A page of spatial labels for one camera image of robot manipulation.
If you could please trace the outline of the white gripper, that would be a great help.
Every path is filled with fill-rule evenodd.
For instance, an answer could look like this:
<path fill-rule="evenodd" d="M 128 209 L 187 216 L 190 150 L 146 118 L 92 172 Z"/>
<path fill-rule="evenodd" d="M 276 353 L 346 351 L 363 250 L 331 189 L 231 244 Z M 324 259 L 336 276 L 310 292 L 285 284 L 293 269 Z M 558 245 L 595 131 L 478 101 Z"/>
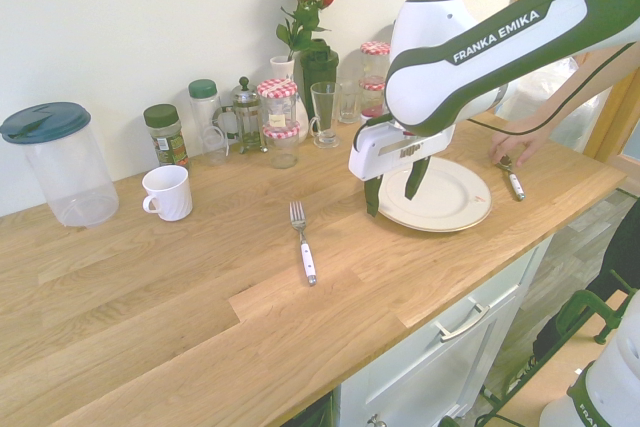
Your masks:
<path fill-rule="evenodd" d="M 446 149 L 453 127 L 429 137 L 411 134 L 392 116 L 367 120 L 356 132 L 349 158 L 349 170 L 364 182 L 367 213 L 379 211 L 379 192 L 383 174 L 412 164 L 404 196 L 412 200 L 418 192 L 430 163 L 430 156 Z"/>

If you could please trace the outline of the person's bare hand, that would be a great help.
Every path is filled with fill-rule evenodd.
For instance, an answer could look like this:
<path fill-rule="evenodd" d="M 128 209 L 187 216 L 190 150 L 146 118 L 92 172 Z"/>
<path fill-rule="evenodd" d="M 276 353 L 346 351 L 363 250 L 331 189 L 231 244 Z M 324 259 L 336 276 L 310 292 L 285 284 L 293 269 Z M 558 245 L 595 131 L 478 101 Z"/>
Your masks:
<path fill-rule="evenodd" d="M 505 133 L 495 133 L 491 139 L 489 158 L 492 163 L 498 163 L 505 155 L 517 147 L 524 150 L 512 160 L 517 167 L 521 167 L 529 160 L 548 140 L 551 131 L 548 128 L 541 128 L 526 135 L 508 135 Z"/>

